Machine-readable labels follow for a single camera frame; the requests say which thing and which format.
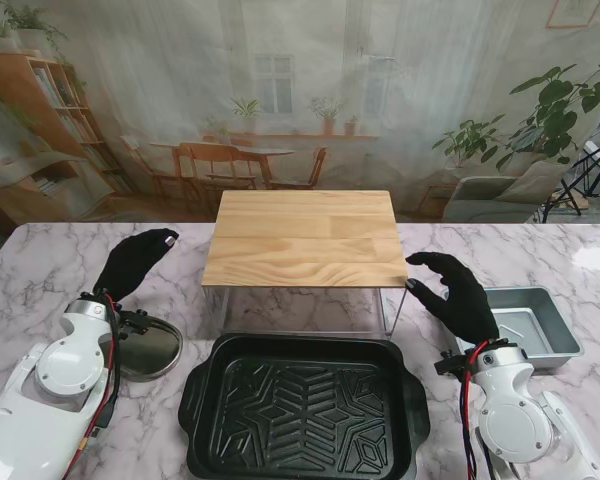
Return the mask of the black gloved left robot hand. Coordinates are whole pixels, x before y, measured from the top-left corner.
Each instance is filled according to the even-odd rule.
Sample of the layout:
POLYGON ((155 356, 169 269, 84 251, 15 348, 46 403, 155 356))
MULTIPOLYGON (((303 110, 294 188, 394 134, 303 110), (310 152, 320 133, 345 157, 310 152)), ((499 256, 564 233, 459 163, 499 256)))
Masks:
POLYGON ((119 302, 133 293, 149 271, 175 245, 179 234, 168 228, 151 229, 123 239, 110 252, 93 293, 119 302))

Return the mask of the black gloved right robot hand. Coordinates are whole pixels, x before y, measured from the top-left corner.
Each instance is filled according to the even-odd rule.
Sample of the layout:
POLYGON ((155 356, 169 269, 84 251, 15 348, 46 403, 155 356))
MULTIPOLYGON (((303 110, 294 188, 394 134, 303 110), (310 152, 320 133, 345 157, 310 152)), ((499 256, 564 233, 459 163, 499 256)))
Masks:
POLYGON ((440 297, 417 279, 406 281, 407 290, 456 337, 474 345, 497 340, 499 329, 483 286, 471 270, 446 253, 418 252, 406 258, 412 266, 426 265, 441 276, 448 297, 440 297))

